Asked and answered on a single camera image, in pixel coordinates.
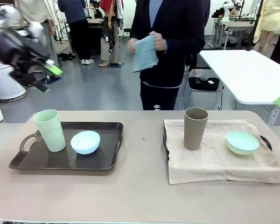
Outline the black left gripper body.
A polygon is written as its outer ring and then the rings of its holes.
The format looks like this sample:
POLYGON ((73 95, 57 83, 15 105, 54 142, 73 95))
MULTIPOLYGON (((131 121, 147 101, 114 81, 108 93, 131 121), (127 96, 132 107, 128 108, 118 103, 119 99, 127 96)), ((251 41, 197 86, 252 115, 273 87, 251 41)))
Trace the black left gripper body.
POLYGON ((10 65, 9 76, 22 86, 43 86, 34 76, 35 68, 49 60, 44 47, 16 31, 0 32, 0 62, 10 65))

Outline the person's right hand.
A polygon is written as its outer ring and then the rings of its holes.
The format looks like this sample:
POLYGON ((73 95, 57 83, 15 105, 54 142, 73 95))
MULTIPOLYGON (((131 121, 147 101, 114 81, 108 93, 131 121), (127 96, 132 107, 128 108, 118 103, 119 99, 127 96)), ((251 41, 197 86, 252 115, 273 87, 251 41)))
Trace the person's right hand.
POLYGON ((128 42, 128 48, 129 48, 129 50, 133 53, 133 54, 135 54, 135 52, 136 52, 136 49, 135 49, 135 43, 138 41, 138 39, 136 39, 136 38, 131 38, 130 40, 129 40, 129 42, 128 42))

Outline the person's left hand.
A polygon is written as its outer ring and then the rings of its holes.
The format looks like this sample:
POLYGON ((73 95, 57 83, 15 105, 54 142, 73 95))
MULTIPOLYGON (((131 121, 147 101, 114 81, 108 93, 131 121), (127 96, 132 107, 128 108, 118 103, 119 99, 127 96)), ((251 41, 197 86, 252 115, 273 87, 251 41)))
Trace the person's left hand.
POLYGON ((167 42, 163 39, 162 35, 159 33, 154 33, 154 49, 156 51, 165 51, 167 48, 167 42))

